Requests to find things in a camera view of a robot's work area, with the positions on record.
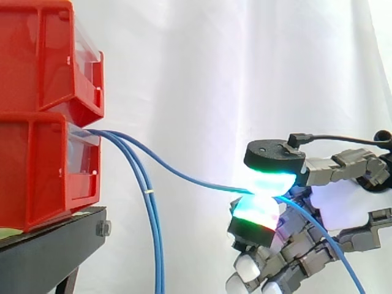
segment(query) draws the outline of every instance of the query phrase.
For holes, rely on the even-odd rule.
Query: cable connector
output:
[[[290,134],[287,144],[293,148],[299,148],[301,145],[314,141],[312,134]]]

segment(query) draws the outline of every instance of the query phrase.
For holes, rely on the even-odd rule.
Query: black metal stand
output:
[[[105,242],[106,208],[0,240],[0,294],[72,294],[78,267]]]

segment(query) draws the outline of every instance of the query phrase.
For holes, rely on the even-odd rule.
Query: red storage bin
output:
[[[104,57],[71,2],[0,0],[0,58],[0,112],[60,112],[80,127],[104,116]]]
[[[0,114],[0,162],[0,228],[28,232],[99,201],[100,137],[62,114]]]

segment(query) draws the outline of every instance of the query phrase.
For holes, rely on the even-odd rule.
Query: blue cable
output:
[[[161,164],[161,166],[163,166],[164,168],[166,168],[167,170],[169,170],[170,172],[174,173],[175,175],[179,176],[182,179],[185,179],[185,180],[187,180],[189,182],[192,182],[194,184],[197,184],[197,185],[200,185],[200,186],[203,186],[203,187],[207,187],[207,188],[210,188],[210,189],[221,190],[221,191],[226,191],[226,192],[234,192],[234,193],[240,193],[240,194],[252,194],[252,192],[250,192],[250,191],[248,191],[246,189],[230,187],[230,186],[217,185],[217,184],[213,184],[213,183],[200,181],[200,180],[194,179],[194,178],[192,178],[190,176],[187,176],[184,173],[181,173],[180,171],[177,171],[173,167],[169,166],[169,164],[164,162],[157,154],[155,154],[147,146],[145,146],[142,143],[140,143],[138,140],[136,140],[136,139],[134,139],[134,138],[132,138],[132,137],[126,135],[126,134],[120,133],[120,132],[115,132],[115,131],[110,131],[110,130],[108,132],[110,132],[111,134],[116,135],[116,136],[118,136],[120,138],[123,138],[123,139],[127,140],[128,142],[134,144],[135,146],[137,146],[138,148],[143,150],[146,154],[151,156],[159,164]],[[337,254],[337,256],[342,260],[344,266],[346,267],[347,271],[349,272],[350,277],[354,281],[354,284],[356,285],[359,293],[360,294],[366,294],[366,292],[364,291],[363,286],[361,285],[360,280],[356,276],[356,274],[355,274],[354,270],[352,269],[349,261],[344,256],[344,253],[342,252],[341,248],[336,244],[335,240],[332,239],[332,237],[323,228],[323,226],[320,225],[305,209],[303,209],[302,207],[297,205],[295,202],[293,202],[293,201],[291,201],[291,200],[289,200],[289,199],[287,199],[285,197],[281,197],[281,196],[280,197],[275,197],[275,199],[278,200],[278,201],[284,202],[287,205],[289,205],[292,208],[294,208],[295,210],[297,210],[309,222],[311,222],[315,227],[317,227],[321,231],[321,233],[325,237],[325,239],[331,244],[331,247],[334,249],[334,251]]]
[[[138,159],[137,155],[133,152],[133,150],[125,144],[122,140],[120,140],[117,136],[112,135],[108,132],[101,131],[101,130],[89,130],[92,134],[98,135],[101,137],[110,140],[113,144],[115,144],[121,152],[125,155],[128,163],[132,167],[137,183],[139,188],[143,194],[143,199],[145,201],[146,210],[148,213],[149,223],[151,226],[151,231],[153,233],[153,240],[154,240],[154,258],[156,263],[156,284],[155,284],[155,293],[156,294],[164,294],[165,293],[165,283],[162,280],[164,279],[164,265],[163,265],[163,249],[162,249],[162,236],[160,235],[160,227],[159,227],[159,220],[157,220],[157,214],[154,213],[156,211],[156,204],[154,200],[153,193],[147,194],[147,190],[152,190],[151,182],[148,178],[148,175],[143,168],[140,160]]]
[[[116,136],[118,136],[120,138],[123,138],[123,139],[127,140],[129,143],[134,144],[136,147],[140,148],[145,153],[147,153],[149,156],[151,156],[155,161],[157,161],[159,164],[161,164],[161,166],[166,168],[168,171],[174,173],[175,175],[179,176],[182,179],[185,179],[186,181],[189,181],[191,183],[194,183],[196,185],[203,186],[203,187],[209,188],[209,189],[221,190],[221,191],[225,191],[225,192],[241,193],[241,194],[252,194],[252,192],[249,192],[246,189],[234,188],[234,187],[217,185],[217,184],[211,184],[209,182],[204,182],[204,181],[200,181],[198,179],[194,179],[194,178],[192,178],[190,176],[185,175],[184,173],[181,173],[180,171],[177,171],[173,167],[169,166],[169,164],[164,162],[157,154],[155,154],[147,146],[145,146],[142,143],[140,143],[138,140],[136,140],[136,139],[134,139],[134,138],[132,138],[132,137],[126,135],[126,134],[123,134],[123,133],[120,133],[120,132],[116,132],[116,131],[113,131],[113,130],[107,130],[106,132],[109,132],[109,133],[111,133],[113,135],[116,135]]]

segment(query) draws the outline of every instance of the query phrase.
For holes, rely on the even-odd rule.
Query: white backdrop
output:
[[[387,77],[388,9],[372,0]],[[246,143],[312,132],[372,138],[392,129],[392,100],[366,0],[74,0],[105,53],[106,116],[96,127],[141,140],[178,169],[236,184]],[[315,143],[312,156],[347,145]],[[223,294],[236,252],[235,195],[175,178],[145,156],[164,237],[168,294]],[[81,267],[76,294],[149,294],[152,237],[126,161],[105,142],[102,201],[113,233]],[[390,293],[392,238],[349,254],[367,293]],[[301,293],[355,293],[340,263]]]

